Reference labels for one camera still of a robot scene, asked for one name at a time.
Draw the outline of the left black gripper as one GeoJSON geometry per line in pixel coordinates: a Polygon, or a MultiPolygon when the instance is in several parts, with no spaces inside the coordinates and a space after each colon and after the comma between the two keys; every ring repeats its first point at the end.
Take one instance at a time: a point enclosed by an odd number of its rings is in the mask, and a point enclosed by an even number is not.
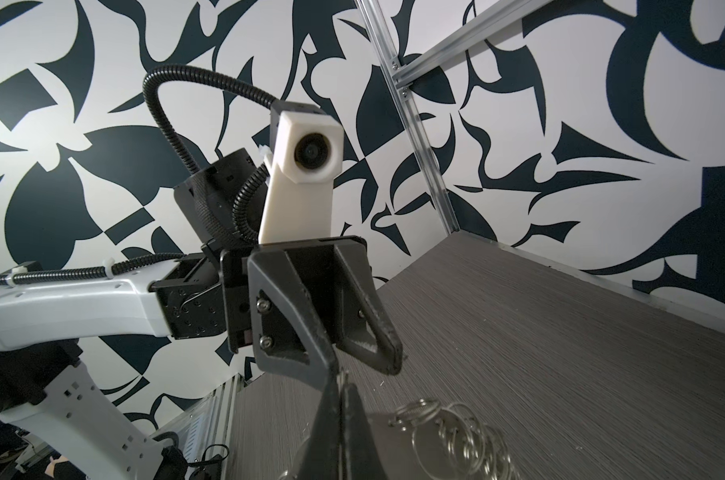
{"type": "Polygon", "coordinates": [[[254,346],[262,372],[315,390],[338,373],[332,344],[385,375],[402,368],[402,342],[356,237],[206,247],[152,282],[152,293],[172,337],[226,333],[231,352],[254,346]]]}

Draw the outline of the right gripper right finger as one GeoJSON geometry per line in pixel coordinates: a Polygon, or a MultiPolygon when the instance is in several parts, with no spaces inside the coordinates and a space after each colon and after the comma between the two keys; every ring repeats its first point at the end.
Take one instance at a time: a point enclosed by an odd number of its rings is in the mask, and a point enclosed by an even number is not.
{"type": "Polygon", "coordinates": [[[356,384],[342,387],[342,479],[384,480],[362,398],[356,384]]]}

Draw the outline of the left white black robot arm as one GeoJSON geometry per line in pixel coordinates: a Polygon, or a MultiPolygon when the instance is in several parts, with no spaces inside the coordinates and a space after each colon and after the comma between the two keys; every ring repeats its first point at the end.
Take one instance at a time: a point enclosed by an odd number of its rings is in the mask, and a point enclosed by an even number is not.
{"type": "Polygon", "coordinates": [[[342,162],[266,151],[258,241],[154,254],[100,267],[0,276],[0,421],[44,440],[94,479],[182,479],[172,434],[142,434],[94,385],[78,340],[227,333],[258,367],[322,394],[300,479],[381,479],[385,471],[338,352],[400,372],[402,345],[373,285],[365,242],[330,236],[342,162]]]}

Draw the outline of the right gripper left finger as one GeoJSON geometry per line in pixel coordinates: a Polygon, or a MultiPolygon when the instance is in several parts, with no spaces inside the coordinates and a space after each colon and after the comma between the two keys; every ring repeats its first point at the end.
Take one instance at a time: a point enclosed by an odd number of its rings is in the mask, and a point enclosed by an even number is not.
{"type": "Polygon", "coordinates": [[[320,398],[310,437],[294,479],[338,479],[340,473],[340,390],[328,383],[320,398]]]}

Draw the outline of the silver keyring with red tag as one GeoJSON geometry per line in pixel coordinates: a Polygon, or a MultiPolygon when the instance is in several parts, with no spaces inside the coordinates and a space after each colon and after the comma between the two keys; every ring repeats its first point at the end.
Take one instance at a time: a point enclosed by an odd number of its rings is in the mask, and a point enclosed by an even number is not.
{"type": "Polygon", "coordinates": [[[519,479],[502,432],[464,403],[420,398],[398,407],[386,431],[404,440],[408,468],[428,479],[519,479]]]}

